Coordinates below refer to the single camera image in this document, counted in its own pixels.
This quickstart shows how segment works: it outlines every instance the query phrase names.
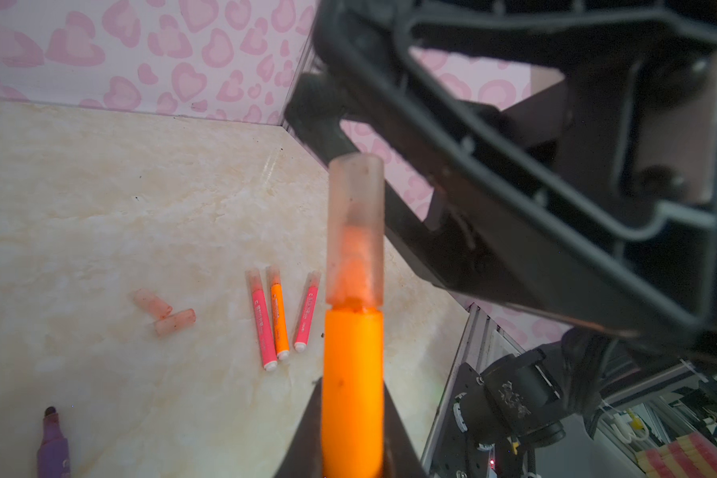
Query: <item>purple marker tip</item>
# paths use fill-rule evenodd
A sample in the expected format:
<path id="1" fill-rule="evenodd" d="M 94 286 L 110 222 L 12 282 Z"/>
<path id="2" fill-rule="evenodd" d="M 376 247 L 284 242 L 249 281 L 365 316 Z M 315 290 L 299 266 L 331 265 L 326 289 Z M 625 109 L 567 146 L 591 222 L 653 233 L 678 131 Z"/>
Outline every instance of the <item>purple marker tip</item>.
<path id="1" fill-rule="evenodd" d="M 43 418 L 43 443 L 37 451 L 37 478 L 69 478 L 69 443 L 61 433 L 56 408 L 48 407 Z"/>

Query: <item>purple marker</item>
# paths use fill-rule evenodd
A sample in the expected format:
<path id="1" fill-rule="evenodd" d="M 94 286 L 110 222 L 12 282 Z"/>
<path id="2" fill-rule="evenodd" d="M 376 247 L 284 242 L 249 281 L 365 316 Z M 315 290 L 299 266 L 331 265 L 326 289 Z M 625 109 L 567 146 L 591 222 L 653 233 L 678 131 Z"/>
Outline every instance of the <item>purple marker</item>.
<path id="1" fill-rule="evenodd" d="M 37 451 L 37 478 L 69 478 L 69 443 L 61 433 L 59 414 L 48 407 L 43 418 L 43 443 Z"/>

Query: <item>marble tabletop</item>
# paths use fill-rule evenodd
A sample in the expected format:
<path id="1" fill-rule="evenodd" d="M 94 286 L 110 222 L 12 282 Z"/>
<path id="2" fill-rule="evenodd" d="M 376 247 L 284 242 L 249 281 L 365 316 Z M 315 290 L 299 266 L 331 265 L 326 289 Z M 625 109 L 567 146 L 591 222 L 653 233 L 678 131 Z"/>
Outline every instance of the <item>marble tabletop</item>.
<path id="1" fill-rule="evenodd" d="M 264 372 L 244 270 L 279 265 L 293 330 L 326 191 L 277 126 L 0 102 L 0 476 L 34 476 L 48 406 L 75 477 L 271 476 L 325 304 Z M 385 244 L 385 378 L 420 454 L 467 314 Z M 196 325 L 157 338 L 144 287 Z"/>

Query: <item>beige marble surface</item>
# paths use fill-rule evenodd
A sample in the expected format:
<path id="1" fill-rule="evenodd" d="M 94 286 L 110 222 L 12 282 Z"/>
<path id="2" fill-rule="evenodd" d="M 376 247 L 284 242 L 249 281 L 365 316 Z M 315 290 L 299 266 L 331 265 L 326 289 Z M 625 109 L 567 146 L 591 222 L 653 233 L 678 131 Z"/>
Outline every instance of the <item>beige marble surface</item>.
<path id="1" fill-rule="evenodd" d="M 243 272 L 279 264 L 291 330 L 326 191 L 279 127 L 0 102 L 0 476 L 34 476 L 50 405 L 75 477 L 271 476 L 325 305 L 263 372 Z M 466 313 L 386 246 L 386 381 L 420 454 Z M 157 339 L 141 287 L 194 328 Z"/>

